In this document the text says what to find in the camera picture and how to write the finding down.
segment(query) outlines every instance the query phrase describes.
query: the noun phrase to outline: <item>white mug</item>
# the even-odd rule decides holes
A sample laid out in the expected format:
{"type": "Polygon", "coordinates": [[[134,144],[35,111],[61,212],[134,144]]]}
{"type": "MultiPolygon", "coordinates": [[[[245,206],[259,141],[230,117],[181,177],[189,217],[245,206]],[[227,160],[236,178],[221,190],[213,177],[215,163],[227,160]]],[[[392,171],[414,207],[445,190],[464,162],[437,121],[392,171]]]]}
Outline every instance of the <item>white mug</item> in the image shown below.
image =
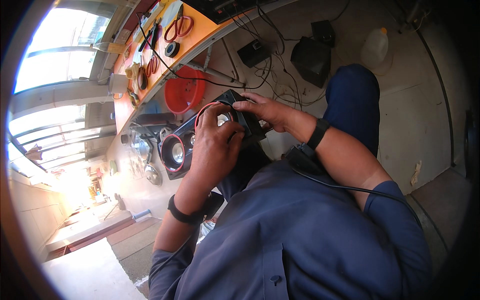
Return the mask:
{"type": "Polygon", "coordinates": [[[128,78],[123,74],[113,74],[110,76],[108,91],[111,94],[125,94],[128,88],[128,78]]]}

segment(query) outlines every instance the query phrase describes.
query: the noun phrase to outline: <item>orange workbench top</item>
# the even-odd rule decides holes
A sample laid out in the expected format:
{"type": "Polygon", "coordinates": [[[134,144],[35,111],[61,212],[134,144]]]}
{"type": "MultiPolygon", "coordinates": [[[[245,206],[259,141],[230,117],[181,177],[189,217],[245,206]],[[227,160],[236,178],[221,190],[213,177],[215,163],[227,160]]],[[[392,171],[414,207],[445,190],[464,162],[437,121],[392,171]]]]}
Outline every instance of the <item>orange workbench top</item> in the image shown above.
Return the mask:
{"type": "MultiPolygon", "coordinates": [[[[163,16],[168,6],[173,2],[175,2],[175,0],[162,0],[162,3],[165,4],[165,7],[160,12],[158,17],[163,16]]],[[[182,60],[182,58],[184,58],[190,51],[200,46],[201,43],[204,42],[206,39],[208,39],[211,35],[213,35],[214,33],[218,32],[219,30],[221,30],[222,28],[228,26],[230,23],[233,22],[232,20],[229,20],[220,25],[217,25],[211,20],[209,20],[207,17],[205,17],[204,15],[202,15],[201,13],[193,9],[192,7],[186,5],[185,3],[183,4],[183,15],[189,16],[193,19],[193,28],[190,31],[190,33],[187,34],[187,36],[177,37],[177,39],[175,40],[176,42],[180,43],[180,50],[178,54],[174,58],[168,58],[165,56],[165,47],[167,46],[168,43],[164,41],[163,35],[165,34],[165,31],[168,28],[168,26],[167,28],[161,29],[162,36],[158,39],[156,43],[155,50],[161,56],[164,62],[168,64],[168,66],[171,68],[177,65],[182,60]]],[[[152,26],[153,25],[150,25],[150,27],[147,30],[145,30],[145,34],[148,33],[148,30],[150,30],[152,26]]],[[[169,32],[169,36],[173,34],[173,30],[174,30],[174,27],[170,30],[171,32],[169,32]]],[[[123,55],[119,55],[113,68],[114,73],[125,74],[125,68],[128,68],[131,66],[135,52],[137,51],[139,44],[142,43],[144,39],[142,38],[139,43],[132,42],[132,40],[133,40],[133,33],[130,35],[130,37],[126,42],[127,45],[132,43],[130,54],[128,58],[124,58],[123,55]]],[[[148,47],[148,45],[146,45],[142,52],[142,63],[145,68],[152,54],[153,54],[153,51],[148,47]]],[[[143,103],[144,101],[148,101],[153,96],[153,95],[150,95],[151,94],[150,92],[155,88],[157,84],[159,84],[162,77],[168,73],[168,69],[163,65],[162,62],[159,61],[158,65],[159,66],[158,66],[157,72],[152,74],[148,78],[147,88],[145,90],[139,91],[138,97],[140,99],[140,104],[143,103]]],[[[129,86],[130,86],[130,89],[133,90],[131,80],[130,80],[129,86]]],[[[136,109],[132,107],[129,96],[127,94],[123,94],[121,98],[115,99],[114,103],[115,103],[115,119],[117,123],[117,134],[119,134],[125,129],[125,125],[127,125],[127,123],[129,123],[129,121],[131,121],[131,119],[135,116],[136,109]]]]}

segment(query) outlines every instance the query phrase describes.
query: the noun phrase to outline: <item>black strap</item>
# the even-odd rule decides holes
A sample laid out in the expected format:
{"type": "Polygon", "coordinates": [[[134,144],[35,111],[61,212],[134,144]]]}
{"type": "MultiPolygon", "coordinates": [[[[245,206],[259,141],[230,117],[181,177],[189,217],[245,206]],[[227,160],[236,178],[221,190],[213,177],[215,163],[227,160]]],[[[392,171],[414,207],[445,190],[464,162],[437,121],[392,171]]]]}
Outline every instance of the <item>black strap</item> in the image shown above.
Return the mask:
{"type": "Polygon", "coordinates": [[[313,131],[311,138],[308,140],[307,146],[315,151],[328,128],[330,128],[330,124],[327,120],[317,119],[317,126],[315,126],[315,130],[313,131]]]}
{"type": "Polygon", "coordinates": [[[190,225],[198,225],[203,221],[204,215],[201,212],[195,212],[191,215],[186,215],[180,210],[178,210],[175,206],[175,202],[173,201],[174,198],[175,195],[170,198],[168,202],[168,210],[172,213],[175,219],[182,223],[187,223],[190,225]]]}

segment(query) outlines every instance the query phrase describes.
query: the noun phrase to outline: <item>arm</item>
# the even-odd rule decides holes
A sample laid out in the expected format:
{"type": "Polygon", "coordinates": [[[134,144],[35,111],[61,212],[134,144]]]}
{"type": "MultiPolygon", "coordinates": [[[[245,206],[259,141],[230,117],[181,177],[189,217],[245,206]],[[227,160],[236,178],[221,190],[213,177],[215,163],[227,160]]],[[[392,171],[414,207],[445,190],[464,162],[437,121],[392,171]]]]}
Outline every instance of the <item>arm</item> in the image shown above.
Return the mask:
{"type": "MultiPolygon", "coordinates": [[[[208,194],[237,162],[244,128],[231,121],[222,126],[217,125],[217,116],[228,111],[229,106],[218,103],[210,106],[199,118],[192,165],[174,198],[176,208],[186,215],[202,209],[208,194]]],[[[153,246],[150,272],[155,275],[149,278],[151,299],[174,294],[180,276],[192,261],[196,245],[196,234],[193,233],[196,228],[198,229],[197,226],[178,221],[169,210],[165,213],[153,246]],[[184,248],[165,268],[157,272],[158,267],[188,238],[191,238],[187,244],[190,248],[184,248]]]]}
{"type": "MultiPolygon", "coordinates": [[[[242,96],[254,101],[234,103],[240,111],[250,111],[267,121],[277,132],[289,132],[300,142],[308,142],[317,118],[308,113],[253,93],[242,96]]],[[[377,159],[357,139],[330,127],[315,149],[329,175],[339,184],[376,190],[403,198],[377,159]]],[[[402,272],[404,296],[425,288],[432,276],[432,260],[421,228],[400,202],[365,192],[352,192],[360,209],[388,236],[396,249],[402,272]]]]}
{"type": "MultiPolygon", "coordinates": [[[[208,108],[199,118],[192,166],[174,198],[176,208],[186,215],[202,208],[209,192],[230,173],[237,162],[244,128],[231,121],[222,126],[217,125],[217,116],[228,111],[228,106],[218,103],[208,108]]],[[[195,226],[175,219],[168,210],[155,238],[153,250],[176,251],[194,228],[195,226]]]]}
{"type": "MultiPolygon", "coordinates": [[[[242,95],[255,103],[236,102],[233,106],[235,109],[256,114],[269,122],[275,131],[287,131],[300,142],[306,143],[312,136],[316,117],[257,94],[242,95]]],[[[336,128],[330,127],[314,150],[328,174],[341,185],[372,190],[380,183],[392,180],[361,142],[336,128]]],[[[369,194],[352,194],[363,210],[369,194]]]]}

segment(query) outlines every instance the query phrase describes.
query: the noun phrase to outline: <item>shirt button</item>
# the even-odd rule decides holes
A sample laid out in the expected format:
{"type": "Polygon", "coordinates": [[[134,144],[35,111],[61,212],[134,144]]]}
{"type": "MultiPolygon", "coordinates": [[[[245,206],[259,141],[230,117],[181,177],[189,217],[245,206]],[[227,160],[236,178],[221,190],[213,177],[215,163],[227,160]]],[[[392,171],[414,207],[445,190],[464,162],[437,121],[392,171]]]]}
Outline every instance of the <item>shirt button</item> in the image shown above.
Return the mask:
{"type": "Polygon", "coordinates": [[[270,281],[273,282],[273,283],[277,283],[279,280],[280,280],[280,276],[278,275],[274,275],[272,277],[270,277],[270,281]]]}

